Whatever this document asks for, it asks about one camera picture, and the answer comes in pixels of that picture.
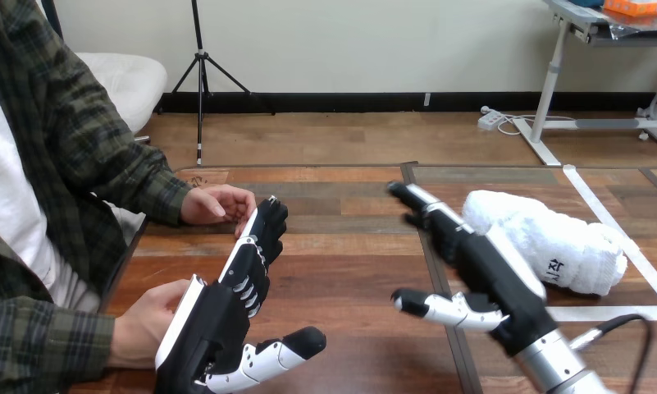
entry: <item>robotic arm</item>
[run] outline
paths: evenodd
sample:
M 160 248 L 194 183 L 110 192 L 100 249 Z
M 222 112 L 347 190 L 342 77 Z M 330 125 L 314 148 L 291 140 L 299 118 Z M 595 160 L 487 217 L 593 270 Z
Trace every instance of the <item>robotic arm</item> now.
M 272 262 L 282 251 L 287 207 L 275 197 L 260 203 L 237 240 L 220 277 L 193 275 L 159 346 L 156 393 L 238 392 L 289 371 L 320 353 L 326 337 L 306 327 L 285 337 L 244 344 L 266 299 Z
M 600 335 L 589 331 L 569 343 L 545 309 L 545 289 L 501 231 L 476 234 L 449 206 L 416 185 L 389 184 L 389 192 L 415 214 L 406 220 L 426 231 L 436 253 L 470 294 L 397 290 L 395 308 L 412 316 L 489 332 L 539 392 L 611 393 L 578 350 Z

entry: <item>human hand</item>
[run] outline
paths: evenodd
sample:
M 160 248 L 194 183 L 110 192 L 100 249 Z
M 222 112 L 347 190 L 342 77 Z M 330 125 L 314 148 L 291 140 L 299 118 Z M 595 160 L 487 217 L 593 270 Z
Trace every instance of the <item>human hand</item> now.
M 238 238 L 256 208 L 255 195 L 229 185 L 197 187 L 183 199 L 180 218 L 191 225 L 236 222 Z
M 189 284 L 189 279 L 182 279 L 149 289 L 116 318 L 108 367 L 154 368 L 154 357 L 174 318 L 169 304 L 178 302 Z

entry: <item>power strip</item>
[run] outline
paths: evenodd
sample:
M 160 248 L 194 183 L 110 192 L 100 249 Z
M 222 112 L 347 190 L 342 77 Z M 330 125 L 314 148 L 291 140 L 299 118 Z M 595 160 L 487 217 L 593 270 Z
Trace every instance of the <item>power strip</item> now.
M 503 121 L 504 121 L 504 115 L 502 115 L 500 112 L 497 112 L 493 109 L 493 110 L 490 110 L 483 117 L 478 119 L 478 127 L 483 129 L 483 130 L 488 130 L 489 131 L 489 130 L 495 129 Z

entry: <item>towel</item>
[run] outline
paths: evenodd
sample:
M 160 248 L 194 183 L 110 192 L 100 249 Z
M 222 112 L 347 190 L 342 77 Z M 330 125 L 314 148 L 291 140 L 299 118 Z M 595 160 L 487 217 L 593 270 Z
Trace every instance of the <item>towel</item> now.
M 462 216 L 478 234 L 501 227 L 542 282 L 606 296 L 625 274 L 620 232 L 556 213 L 537 199 L 476 190 L 466 198 Z

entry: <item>wooden table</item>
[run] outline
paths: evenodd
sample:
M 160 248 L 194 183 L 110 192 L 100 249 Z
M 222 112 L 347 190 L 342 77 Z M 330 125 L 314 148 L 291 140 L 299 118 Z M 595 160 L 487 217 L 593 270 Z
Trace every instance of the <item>wooden table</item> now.
M 657 269 L 657 170 L 580 169 L 625 232 Z M 406 209 L 386 193 L 392 180 L 415 182 L 460 212 L 472 190 L 537 198 L 551 209 L 596 221 L 562 169 L 549 167 L 229 167 L 194 168 L 179 176 L 195 185 L 229 183 L 276 195 L 290 210 L 285 250 L 271 266 L 271 290 L 247 337 L 255 343 L 315 325 L 327 348 L 315 359 L 248 393 L 533 393 L 530 384 L 487 335 L 425 323 L 394 310 L 393 290 L 464 290 L 420 235 L 400 221 Z M 109 314 L 121 314 L 148 288 L 193 273 L 219 275 L 234 237 L 230 227 L 172 229 L 149 224 L 125 268 Z M 657 294 L 630 264 L 603 298 L 552 289 L 549 304 L 563 316 L 591 316 L 601 307 L 657 308 Z M 563 321 L 568 337 L 595 322 Z M 657 392 L 655 344 L 640 392 Z M 631 323 L 585 351 L 587 363 L 625 392 L 641 348 Z M 150 371 L 111 372 L 74 387 L 74 394 L 149 393 Z

